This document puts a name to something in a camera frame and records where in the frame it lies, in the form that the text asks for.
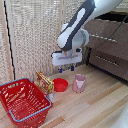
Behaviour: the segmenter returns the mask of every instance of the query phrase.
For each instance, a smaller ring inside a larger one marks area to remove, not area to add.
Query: pink cup
[[[85,88],[85,80],[86,77],[84,75],[76,74],[72,86],[73,91],[77,93],[83,92]]]

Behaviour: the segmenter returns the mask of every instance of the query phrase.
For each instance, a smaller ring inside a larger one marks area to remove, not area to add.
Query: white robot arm
[[[57,43],[62,51],[52,54],[54,66],[82,61],[81,46],[89,42],[89,33],[81,27],[91,19],[105,14],[118,6],[122,0],[86,0],[69,23],[62,26]]]

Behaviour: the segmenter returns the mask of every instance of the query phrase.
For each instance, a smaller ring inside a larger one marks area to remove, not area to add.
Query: tan floor
[[[87,78],[80,94],[72,90],[75,74]],[[126,84],[92,66],[82,65],[50,78],[58,77],[66,79],[69,86],[66,92],[54,92],[53,108],[40,128],[110,128],[128,101]],[[14,128],[1,104],[0,128]]]

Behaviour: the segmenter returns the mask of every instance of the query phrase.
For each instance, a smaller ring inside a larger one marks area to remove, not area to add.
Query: red basket
[[[0,100],[18,128],[37,128],[44,123],[53,103],[27,78],[0,85]]]

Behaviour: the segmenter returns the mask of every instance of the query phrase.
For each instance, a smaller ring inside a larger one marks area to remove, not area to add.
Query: cable
[[[123,21],[120,23],[120,25],[116,28],[116,30],[103,42],[101,43],[99,46],[97,46],[96,48],[94,48],[93,50],[89,51],[89,52],[86,52],[85,54],[83,55],[86,55],[88,53],[91,53],[93,51],[95,51],[96,49],[98,49],[101,45],[103,45],[104,43],[106,43],[115,33],[116,31],[121,27],[121,25],[124,23],[124,21],[128,18],[128,15],[123,19]]]

